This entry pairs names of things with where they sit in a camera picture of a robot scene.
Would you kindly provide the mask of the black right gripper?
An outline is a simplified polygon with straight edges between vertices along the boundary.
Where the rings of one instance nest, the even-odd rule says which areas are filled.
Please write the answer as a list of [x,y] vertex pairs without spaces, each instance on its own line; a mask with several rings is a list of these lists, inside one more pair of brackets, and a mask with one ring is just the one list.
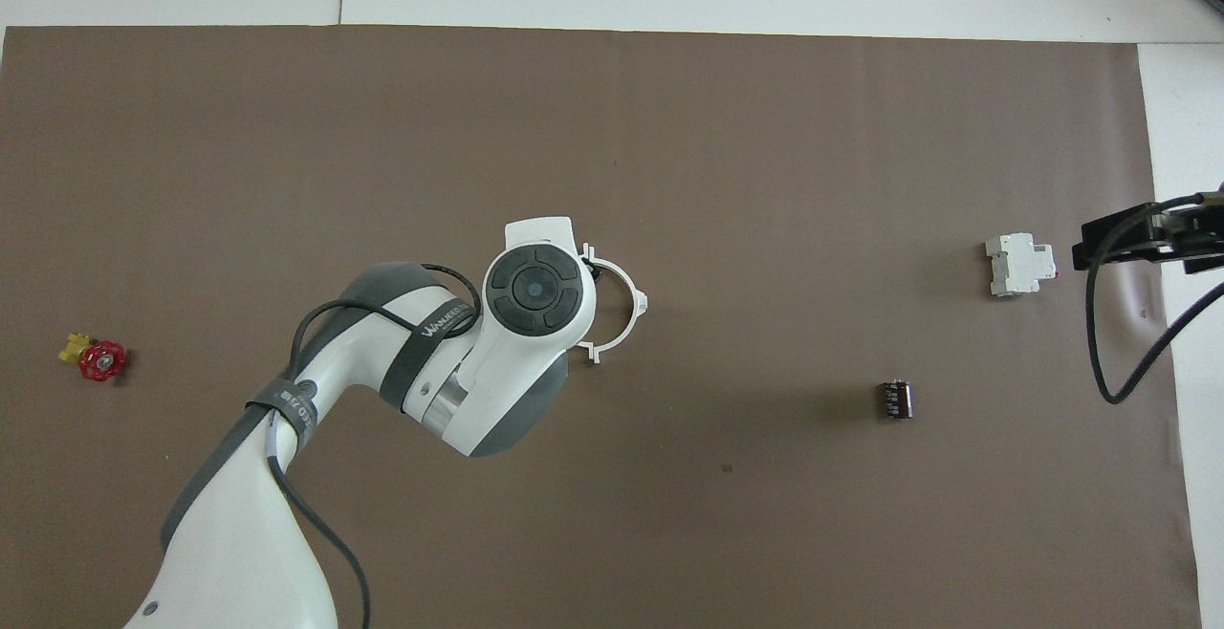
[[1197,203],[1163,210],[1146,202],[1081,225],[1072,247],[1075,270],[1088,270],[1106,234],[1124,226],[1104,251],[1103,264],[1176,262],[1192,275],[1223,268],[1223,195],[1193,195]]

